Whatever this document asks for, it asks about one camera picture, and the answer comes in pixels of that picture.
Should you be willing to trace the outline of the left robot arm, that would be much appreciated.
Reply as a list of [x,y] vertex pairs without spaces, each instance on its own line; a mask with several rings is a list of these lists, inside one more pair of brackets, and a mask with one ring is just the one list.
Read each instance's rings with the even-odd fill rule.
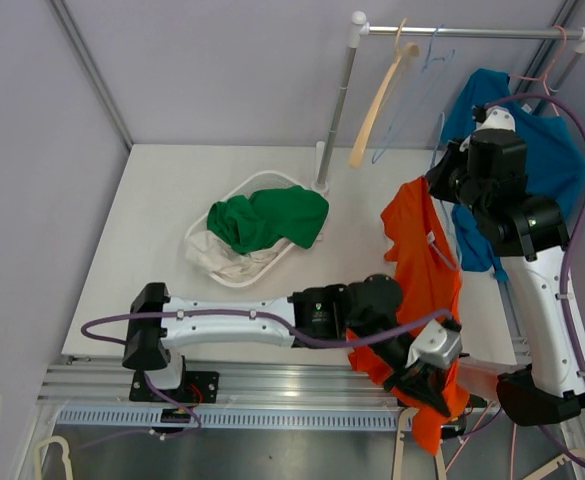
[[254,303],[220,304],[172,296],[163,282],[146,284],[130,306],[122,364],[133,371],[157,371],[152,389],[166,401],[181,398],[187,376],[170,367],[171,354],[195,344],[259,343],[281,348],[368,347],[390,372],[381,380],[437,413],[448,416],[445,375],[460,352],[460,327],[447,315],[427,321],[437,328],[433,352],[417,334],[397,327],[403,291],[375,274],[351,284],[307,288],[287,297]]

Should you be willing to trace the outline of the white t shirt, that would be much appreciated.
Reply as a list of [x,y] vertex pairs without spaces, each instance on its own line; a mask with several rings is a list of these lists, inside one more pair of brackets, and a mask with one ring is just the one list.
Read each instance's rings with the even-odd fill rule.
[[230,283],[253,279],[286,246],[280,239],[271,247],[248,254],[235,252],[227,243],[210,230],[196,232],[184,241],[185,258],[208,274],[214,274]]

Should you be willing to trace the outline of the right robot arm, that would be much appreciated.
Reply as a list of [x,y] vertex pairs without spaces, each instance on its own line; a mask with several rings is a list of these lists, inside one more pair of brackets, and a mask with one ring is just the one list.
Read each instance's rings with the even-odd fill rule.
[[476,366],[520,426],[558,424],[585,409],[585,328],[572,289],[567,226],[557,202],[527,190],[527,147],[512,130],[451,141],[426,174],[432,197],[462,205],[508,276],[527,335],[526,367]]

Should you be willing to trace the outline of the beige plastic hanger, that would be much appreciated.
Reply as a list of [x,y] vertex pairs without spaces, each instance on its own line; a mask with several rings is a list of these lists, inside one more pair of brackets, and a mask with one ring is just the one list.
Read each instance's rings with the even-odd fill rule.
[[362,166],[364,154],[378,117],[399,85],[412,60],[420,55],[420,49],[416,43],[411,41],[405,44],[401,43],[401,35],[407,22],[408,18],[404,18],[397,28],[393,45],[393,60],[370,104],[351,149],[349,166],[353,169],[358,169]]

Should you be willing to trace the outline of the green t shirt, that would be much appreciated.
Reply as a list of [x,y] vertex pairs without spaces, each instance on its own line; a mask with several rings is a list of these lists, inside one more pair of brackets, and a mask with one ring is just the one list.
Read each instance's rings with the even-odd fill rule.
[[263,189],[214,203],[206,226],[239,254],[269,248],[280,239],[309,249],[328,213],[328,201],[301,186]]

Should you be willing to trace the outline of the orange t shirt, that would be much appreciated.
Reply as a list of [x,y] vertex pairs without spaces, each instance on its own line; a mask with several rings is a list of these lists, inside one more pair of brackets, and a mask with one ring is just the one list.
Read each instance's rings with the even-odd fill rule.
[[[461,274],[453,260],[425,178],[403,184],[381,213],[385,236],[393,242],[384,259],[396,265],[394,278],[404,300],[395,323],[404,325],[439,309],[447,309],[459,321]],[[417,409],[413,437],[431,455],[437,453],[442,426],[460,415],[469,393],[458,384],[459,363],[434,371],[434,391],[441,395],[446,413],[441,413],[415,393],[398,384],[395,370],[374,353],[371,346],[354,349],[348,355],[353,370],[390,392],[404,405]]]

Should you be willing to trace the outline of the light blue wire hanger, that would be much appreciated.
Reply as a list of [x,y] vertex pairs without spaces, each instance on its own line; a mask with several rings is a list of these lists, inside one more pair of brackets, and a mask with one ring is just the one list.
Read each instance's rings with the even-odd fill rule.
[[454,48],[439,56],[433,55],[435,39],[443,27],[443,24],[439,25],[430,36],[426,57],[421,69],[401,96],[394,116],[382,137],[381,146],[372,155],[372,165],[376,164],[394,142],[399,139],[408,124],[418,118],[418,111],[421,106],[433,93],[451,65],[456,54]]

